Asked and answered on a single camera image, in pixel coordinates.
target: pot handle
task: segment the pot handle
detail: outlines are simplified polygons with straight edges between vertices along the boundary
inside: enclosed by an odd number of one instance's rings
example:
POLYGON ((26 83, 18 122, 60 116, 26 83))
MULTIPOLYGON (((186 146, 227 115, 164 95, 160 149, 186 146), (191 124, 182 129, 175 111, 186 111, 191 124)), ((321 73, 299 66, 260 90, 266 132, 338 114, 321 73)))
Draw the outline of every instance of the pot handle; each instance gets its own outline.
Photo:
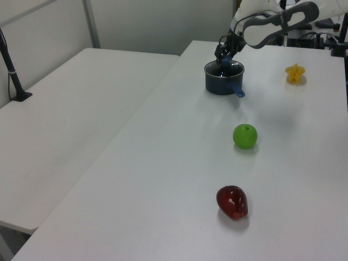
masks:
POLYGON ((239 98, 242 98, 245 96, 245 93, 243 92, 243 90, 241 89, 238 83, 235 83, 235 82, 227 83, 227 86, 231 88, 235 92, 235 94, 237 94, 239 98))

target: red fruit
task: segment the red fruit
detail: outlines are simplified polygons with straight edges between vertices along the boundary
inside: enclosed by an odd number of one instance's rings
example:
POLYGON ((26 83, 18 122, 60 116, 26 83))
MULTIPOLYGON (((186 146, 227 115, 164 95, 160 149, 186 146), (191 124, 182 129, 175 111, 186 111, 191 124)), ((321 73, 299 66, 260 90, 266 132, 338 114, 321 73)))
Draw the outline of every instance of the red fruit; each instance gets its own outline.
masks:
POLYGON ((246 196, 240 187, 225 186, 217 192, 216 201, 222 211, 233 220, 248 214, 246 196))

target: pot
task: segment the pot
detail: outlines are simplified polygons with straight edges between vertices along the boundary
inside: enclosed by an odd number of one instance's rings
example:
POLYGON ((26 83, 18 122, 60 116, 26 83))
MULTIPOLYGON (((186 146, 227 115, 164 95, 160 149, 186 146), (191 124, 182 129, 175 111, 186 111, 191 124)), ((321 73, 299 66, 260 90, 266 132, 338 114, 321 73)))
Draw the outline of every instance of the pot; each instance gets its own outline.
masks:
POLYGON ((241 89, 243 84, 244 66, 238 61, 223 59, 221 64, 211 61, 204 67, 206 88, 213 94, 236 94, 244 97, 241 89))

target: toy fruit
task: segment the toy fruit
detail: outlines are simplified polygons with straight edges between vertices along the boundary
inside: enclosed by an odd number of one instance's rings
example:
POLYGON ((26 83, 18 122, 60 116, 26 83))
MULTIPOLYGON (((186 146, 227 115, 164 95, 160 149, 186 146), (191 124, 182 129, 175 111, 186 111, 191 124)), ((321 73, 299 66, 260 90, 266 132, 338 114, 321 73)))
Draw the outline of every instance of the toy fruit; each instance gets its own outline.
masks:
POLYGON ((285 72, 289 75, 288 82, 292 84, 300 83, 301 75, 305 73, 305 68, 295 64, 294 66, 288 67, 285 69, 285 72))
POLYGON ((238 125, 233 131, 233 141, 245 150, 252 148, 257 141, 257 131, 250 124, 238 125))
POLYGON ((226 186, 216 194, 216 201, 221 210, 233 220, 248 214, 248 203, 244 191, 237 186, 226 186))

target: yellow plastic star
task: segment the yellow plastic star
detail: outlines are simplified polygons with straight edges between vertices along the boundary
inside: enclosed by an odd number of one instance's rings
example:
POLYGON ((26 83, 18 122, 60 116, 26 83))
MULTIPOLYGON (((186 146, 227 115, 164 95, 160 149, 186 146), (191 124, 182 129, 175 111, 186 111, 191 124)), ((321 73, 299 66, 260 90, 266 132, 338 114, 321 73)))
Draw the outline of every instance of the yellow plastic star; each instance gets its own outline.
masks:
POLYGON ((298 66, 297 64, 286 68, 285 72, 287 72, 287 74, 289 75, 288 82, 292 84, 300 83, 301 75, 304 74, 305 71, 305 68, 298 66))

